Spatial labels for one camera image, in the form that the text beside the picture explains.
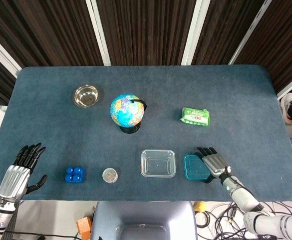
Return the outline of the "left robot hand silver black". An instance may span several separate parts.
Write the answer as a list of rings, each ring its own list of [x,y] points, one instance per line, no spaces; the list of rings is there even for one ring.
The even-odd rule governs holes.
[[[17,202],[24,195],[41,188],[46,182],[48,176],[43,175],[39,182],[29,185],[29,179],[36,164],[45,151],[41,143],[25,145],[17,154],[15,161],[5,172],[0,184],[0,199],[6,202]]]

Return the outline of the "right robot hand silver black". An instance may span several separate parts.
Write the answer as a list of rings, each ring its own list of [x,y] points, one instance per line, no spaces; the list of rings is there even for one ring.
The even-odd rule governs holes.
[[[214,179],[224,181],[231,175],[229,163],[213,147],[197,147],[195,155],[205,164],[210,175],[204,183],[210,183]]]

